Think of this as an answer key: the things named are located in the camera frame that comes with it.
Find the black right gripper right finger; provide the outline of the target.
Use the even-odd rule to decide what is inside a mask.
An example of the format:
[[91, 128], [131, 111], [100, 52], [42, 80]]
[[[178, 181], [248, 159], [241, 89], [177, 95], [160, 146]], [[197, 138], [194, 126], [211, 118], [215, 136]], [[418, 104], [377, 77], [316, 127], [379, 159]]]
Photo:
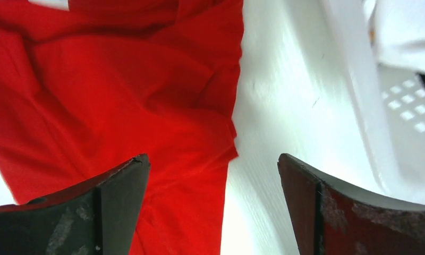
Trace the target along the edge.
[[425, 205], [363, 189], [289, 154], [277, 166], [300, 254], [425, 254]]

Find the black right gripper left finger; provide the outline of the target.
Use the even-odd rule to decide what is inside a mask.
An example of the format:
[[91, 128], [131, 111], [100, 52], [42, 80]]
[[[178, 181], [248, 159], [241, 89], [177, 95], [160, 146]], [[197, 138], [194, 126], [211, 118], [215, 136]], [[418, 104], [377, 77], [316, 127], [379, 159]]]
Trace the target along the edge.
[[149, 172], [141, 154], [26, 204], [0, 206], [0, 254], [128, 254]]

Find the red t shirt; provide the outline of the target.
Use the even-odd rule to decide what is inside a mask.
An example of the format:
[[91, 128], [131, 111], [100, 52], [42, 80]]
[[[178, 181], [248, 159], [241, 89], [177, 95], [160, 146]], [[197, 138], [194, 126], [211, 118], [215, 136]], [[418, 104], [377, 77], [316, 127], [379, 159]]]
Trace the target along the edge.
[[0, 171], [16, 202], [139, 154], [131, 254], [219, 254], [242, 1], [0, 1]]

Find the white plastic laundry basket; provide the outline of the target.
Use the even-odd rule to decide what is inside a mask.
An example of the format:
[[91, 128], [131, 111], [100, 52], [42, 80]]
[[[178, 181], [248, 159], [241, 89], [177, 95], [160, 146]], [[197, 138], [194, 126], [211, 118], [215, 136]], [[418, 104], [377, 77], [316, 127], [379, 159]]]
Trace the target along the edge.
[[324, 1], [371, 174], [385, 195], [425, 205], [425, 87], [380, 66], [361, 1]]

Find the white t shirt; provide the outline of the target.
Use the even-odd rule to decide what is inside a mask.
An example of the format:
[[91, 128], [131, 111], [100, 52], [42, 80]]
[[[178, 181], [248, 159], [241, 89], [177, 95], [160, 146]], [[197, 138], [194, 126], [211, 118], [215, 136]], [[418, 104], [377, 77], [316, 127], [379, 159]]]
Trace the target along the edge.
[[379, 64], [425, 74], [425, 1], [362, 1]]

